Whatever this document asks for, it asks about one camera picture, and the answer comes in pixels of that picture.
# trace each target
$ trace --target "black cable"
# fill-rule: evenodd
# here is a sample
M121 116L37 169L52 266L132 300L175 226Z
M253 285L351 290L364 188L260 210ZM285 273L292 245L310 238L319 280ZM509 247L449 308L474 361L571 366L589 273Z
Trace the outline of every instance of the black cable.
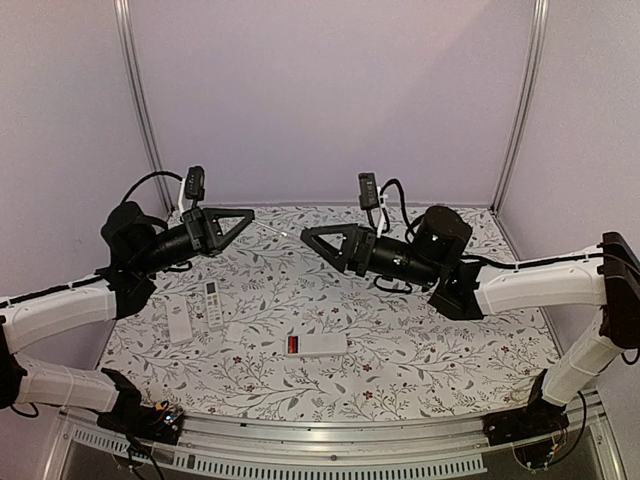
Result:
M602 256L605 257L605 258L612 258L614 260L617 260L617 261L623 263L625 265L625 267L627 267L629 270L631 270L636 275L640 276L640 270L638 270L638 267L636 267L632 263L628 262L624 258L620 258L617 255L612 255L610 253L604 253Z
M367 220L369 221L369 226L375 230L376 222L373 221L373 214L371 213L371 210L367 210Z
M389 220L389 212L387 212L386 208L382 210L382 215L384 215L385 222L385 227L382 230L382 233L389 233L391 231L391 221Z
M636 363L638 363L638 360L640 360L640 348L636 349L636 358L634 358L633 360L629 360L625 354L626 352L622 352L621 357L622 361L627 365L635 365Z
M582 435L584 435L584 429L587 427L587 401L584 399L584 395L582 395L582 392L578 392L578 395L580 395L580 400L582 400L582 426L580 427L580 432L578 432L576 441L573 442L573 445L571 445L571 448L569 449L569 451L565 453L564 456L557 459L556 461L552 460L551 463L549 463L548 467L551 467L552 465L557 465L558 463L564 461L569 455L571 455L571 453L576 449L576 447L580 443L580 440L582 439Z
M381 291L386 292L386 293L402 293L402 294L404 294L404 295L410 295L410 294L412 294L412 293L413 293L413 286L412 286L410 283L408 283L408 282L405 282L405 286L406 286L407 288L405 288L405 289L403 290L403 289L400 289L400 288L388 288L388 287L382 287L382 286L380 286L380 285L378 284L378 280L380 280L380 279L384 279L384 277L383 277L382 275L378 275L377 277L375 277L375 278L373 279L373 285L374 285L378 290L381 290Z
M14 407L13 405L9 405L9 408L13 411L13 413L17 413L18 415L20 415L21 417L25 417L25 418L37 418L38 415L40 415L40 411L38 410L38 407L35 406L34 403L30 403L29 405L31 405L31 408L33 408L33 413L25 413L25 412L21 412L20 410L18 410L16 407Z
M389 212L387 212L386 209L380 209L382 211L382 215L384 215L384 222L385 222L385 226L384 229L382 230L382 233L389 233L391 231L391 222L389 220ZM374 230L378 230L378 226L376 225L376 222L373 221L373 214L371 213L371 210L367 210L367 220L369 221L369 225L371 226L371 228L373 228Z
M27 293L26 295L10 298L5 302L0 303L0 308L7 308L9 305L15 305L16 303L26 302L27 300L33 300L34 298L44 297L45 295L51 295L52 293L64 292L65 290L71 290L72 288L84 287L86 285L96 283L100 280L102 280L102 276L96 275L95 277L87 278L86 280L80 280L78 282L71 283L70 285L56 285L55 287L49 287L46 290Z
M177 173L174 173L174 172L167 172L167 171L162 170L162 171L159 171L159 172L149 173L149 174L145 175L144 177L142 177L140 180L138 180L136 183L133 184L133 186L129 189L129 191L122 198L122 201L120 203L124 203L127 200L129 200L129 197L131 196L131 194L133 192L135 192L136 189L140 185L142 185L144 182L146 182L147 180L149 180L151 178L154 178L154 177L171 177L171 178L175 178L179 182L182 181L182 177L180 175L178 175Z
M136 440L134 437L131 436L127 436L127 440L129 440L129 448L127 449L127 455L129 457L129 470L140 480L146 480L142 475L140 475L137 471L137 466L133 465L133 451L135 450L136 453L138 453L139 455L143 455L145 457L147 457L150 461L151 464L153 465L153 468L156 471L156 474L158 475L158 478L160 480L165 480L164 478L164 474L162 473L162 470L160 470L160 467L158 466L158 462L156 462L156 459L153 458L153 455L151 455L151 452L149 452L147 447L144 447L138 440Z
M524 268L543 267L545 265L553 265L555 263L573 262L575 260L587 260L589 258L602 258L604 256L605 254L603 253L590 253L583 255L572 255L570 257L542 258L540 260L532 260L530 262L520 263L503 263L491 258L483 257L481 255L462 255L460 258L462 260L477 260L484 265L490 265L492 267L501 268L503 270L522 270Z
M183 267L179 267L179 266L169 267L169 268L165 268L164 271L165 272L172 272L172 273L184 273L184 272L188 272L192 268L193 268L193 263L191 263L191 260L187 260L184 263Z
M409 216L407 215L407 203L404 196L404 188L402 188L402 184L400 180L397 178L392 178L387 181L380 189L380 195L384 193L384 191L389 188L391 185L395 186L398 189L398 196L400 197L400 211L402 212L402 219L404 220L407 228L411 229L411 233L413 233L413 229L411 227L411 222L409 221Z

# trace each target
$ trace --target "metal bar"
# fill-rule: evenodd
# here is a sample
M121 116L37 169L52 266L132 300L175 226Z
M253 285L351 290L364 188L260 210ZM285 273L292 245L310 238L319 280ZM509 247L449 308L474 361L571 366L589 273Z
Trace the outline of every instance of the metal bar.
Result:
M43 480L60 480L62 478L64 465L71 448L70 433L72 430L73 425L70 422L64 421L61 416L56 417L54 431L57 433L44 467Z
M131 13L129 10L129 0L115 0L115 9L118 33L120 35L120 44L122 45L122 55L124 57L127 78L129 79L129 87L131 88L131 96L136 110L138 126L140 127L140 134L142 135L142 143L144 144L144 149L147 154L147 160L149 161L151 171L157 172L164 170L164 168L162 167L160 153L158 152L158 145L153 133L149 109L147 108L147 102L142 88L140 67L138 65L136 47L133 41L133 27L131 23ZM171 212L175 205L171 199L166 178L156 177L154 181L163 207L167 213Z
M520 100L516 118L509 137L507 153L505 156L502 173L498 181L498 187L494 193L491 203L491 210L500 215L504 201L509 189L509 183L513 176L513 170L516 165L518 152L522 143L527 117L529 115L529 107L533 99L533 91L540 67L540 59L542 58L542 48L544 45L544 36L547 26L547 13L549 9L548 0L536 0L533 23L531 26L531 39L529 41L529 53L527 55L527 63L524 80L522 82L522 90L520 92Z
M604 478L606 480L627 480L611 424L602 421L591 425L590 428Z

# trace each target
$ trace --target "white remote control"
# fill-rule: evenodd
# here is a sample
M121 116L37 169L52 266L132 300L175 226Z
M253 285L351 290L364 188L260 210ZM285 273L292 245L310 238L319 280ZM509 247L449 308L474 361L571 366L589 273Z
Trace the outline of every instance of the white remote control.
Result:
M289 335L285 341L285 355L289 357L346 355L348 348L345 333Z
M222 317L222 305L220 304L220 294L218 293L218 282L208 281L204 284L204 303L207 308L207 323L209 330L216 332L224 327Z
M181 295L168 295L165 302L169 339L172 345L182 345L193 340L187 299Z

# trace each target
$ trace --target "wire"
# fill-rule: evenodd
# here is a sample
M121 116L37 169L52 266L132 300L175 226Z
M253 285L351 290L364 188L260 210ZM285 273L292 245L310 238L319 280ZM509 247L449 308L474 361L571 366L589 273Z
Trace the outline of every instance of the wire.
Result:
M557 465L558 463L564 461L569 455L571 455L571 453L573 453L573 451L576 449L576 447L580 443L580 440L582 439L582 435L584 435L584 430L587 427L587 401L585 400L582 392L578 392L578 395L580 396L580 400L582 400L582 425L580 426L580 431L578 432L576 441L573 442L573 445L571 445L571 448L569 449L569 451L567 451L567 453L565 453L561 458L555 461L551 461L551 463L549 463L548 465L549 467L551 467L552 465Z
M143 455L143 456L147 457L151 461L151 464L153 465L153 468L155 469L156 474L158 475L158 478L160 480L165 480L164 474L162 473L162 470L160 470L160 467L158 466L158 462L156 462L156 459L153 458L153 455L151 455L151 453L149 452L149 449L147 447L144 447L134 437L127 436L127 440L129 440L129 448L127 449L127 456L129 457L129 470L138 479L146 480L142 475L140 475L138 473L137 468L139 468L139 467L133 465L133 453L132 452L135 450L136 453L138 453L139 455Z
M576 260L587 260L589 258L601 258L604 256L605 254L603 253L589 253L589 254L583 254L583 255L571 255L566 257L543 258L540 260L532 260L530 262L519 262L519 263L502 263L497 260L492 260L490 258L483 257L481 255L462 255L460 258L462 260L477 260L482 264L490 265L496 268L501 268L503 270L522 270L524 268L543 267L545 265L553 265L555 263L573 262Z
M96 410L92 410L92 409L87 409L90 412L93 412L97 415L100 414L100 412L96 411ZM114 422L113 420L111 420L109 417L107 416L103 416L102 417L103 420L106 420L108 423L110 423L112 426L114 426L116 428L116 432L121 432L121 426L118 425L116 422ZM124 432L124 435L127 439L127 441L129 442L129 448L127 449L127 455L129 457L129 469L131 470L131 472L140 480L146 480L142 475L140 475L138 472L136 472L136 468L138 468L137 466L133 465L133 455L132 452L135 451L136 453L143 455L145 457L147 457L152 465L153 468L155 468L156 470L156 474L158 475L158 478L160 480L165 480L164 475L162 473L162 470L160 470L160 467L158 466L158 462L156 462L156 459L153 458L153 455L151 454L151 449L149 447L146 447L145 445L142 445L142 443L140 443L140 441L134 437L133 435Z
M640 360L640 348L636 349L636 358L634 358L633 360L629 360L625 354L626 352L622 352L621 357L622 361L627 365L635 365L636 363L638 363L638 360Z
M400 211L402 212L402 219L404 220L407 228L411 229L411 233L413 234L413 228L411 227L411 222L409 221L409 216L407 215L407 203L404 196L404 188L402 188L402 184L400 180L397 178L392 178L385 183L380 189L380 195L384 193L384 191L390 186L395 186L398 189L398 196L400 197Z
M10 298L5 302L0 303L0 308L7 308L9 305L26 302L27 300L33 300L34 298L44 297L45 295L51 295L52 293L64 292L65 290L71 290L72 288L85 287L92 283L96 283L102 279L103 279L102 275L96 275L95 277L87 278L86 280L80 280L75 283L66 284L66 285L56 285L55 287L49 287L46 290L27 293L26 295Z
M525 468L526 470L535 473L535 472L539 472L542 470L546 470L547 468L553 466L553 465L557 465L558 463L564 461L569 455L571 455L573 453L573 451L576 449L576 447L578 446L578 444L580 443L580 440L582 439L582 436L584 435L584 431L585 428L587 426L587 401L584 398L584 395L582 394L582 392L578 392L578 395L580 396L580 400L582 401L582 425L580 426L580 431L578 432L578 436L576 437L576 441L573 442L573 445L571 445L571 448L569 448L569 450L567 451L567 453L565 453L562 457L558 458L557 460L551 460L549 463L545 463L544 467L542 468L531 468L528 465L526 465L524 462L526 461L526 459L520 459L518 458L518 456L516 455L516 449L512 448L512 452L513 452L513 457L516 459L516 461L518 462L518 464L520 466L522 466L523 468ZM565 429L561 429L561 434L562 436L560 437L560 440L558 442L555 442L555 444L559 444L560 441L562 439L565 439L565 444L566 444L566 438L568 437L568 432ZM551 451L549 453L549 455L547 456L547 458L549 456L551 456L553 458L553 456L555 455L555 451Z
M191 260L187 260L184 263L184 266L182 267L169 267L169 268L165 268L164 271L165 272L172 272L172 273L184 273L184 272L188 272L189 270L191 270L193 268L193 263L191 263Z
M171 177L171 178L175 178L179 182L182 181L182 177L180 175L178 175L177 173L174 173L174 172L167 172L167 171L161 170L159 172L149 173L149 174L145 175L144 177L142 177L140 180L138 180L136 183L133 184L133 186L129 189L129 191L122 198L122 201L120 203L122 204L122 203L126 202L127 200L129 200L129 197L131 196L131 194L133 192L135 192L136 189L140 185L142 185L144 182L146 182L147 180L149 180L151 178L154 178L154 177Z
M378 284L378 281L380 279L384 280L384 277L382 275L378 275L376 278L373 279L373 285L378 289L381 290L383 292L387 292L387 293L402 293L404 295L410 295L413 293L413 286L411 286L411 284L409 282L405 282L405 289L400 289L400 288L388 288L388 287L382 287Z
M640 276L640 270L638 270L638 267L633 265L631 262L628 262L624 258L620 258L617 255L612 255L610 253L605 253L602 256L605 257L605 258L612 258L614 260L617 260L617 261L623 263L629 270L631 270L636 275Z
M25 417L25 418L37 418L40 415L40 411L38 410L38 407L35 406L34 403L30 403L29 405L31 405L31 408L33 408L33 413L25 413L25 412L21 412L20 410L18 410L16 407L14 407L13 405L9 405L9 408L13 411L13 413L17 413L18 415L20 415L21 417Z
M371 213L371 210L367 210L367 220L369 221L369 226L375 230L376 224L373 221L373 214Z

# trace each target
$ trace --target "air conditioner remote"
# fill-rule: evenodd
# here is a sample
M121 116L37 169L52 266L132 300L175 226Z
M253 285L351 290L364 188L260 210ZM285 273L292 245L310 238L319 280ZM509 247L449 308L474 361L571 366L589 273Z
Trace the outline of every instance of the air conditioner remote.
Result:
M224 319L222 317L222 305L217 281L210 280L204 284L204 302L207 309L209 330L212 332L222 330Z

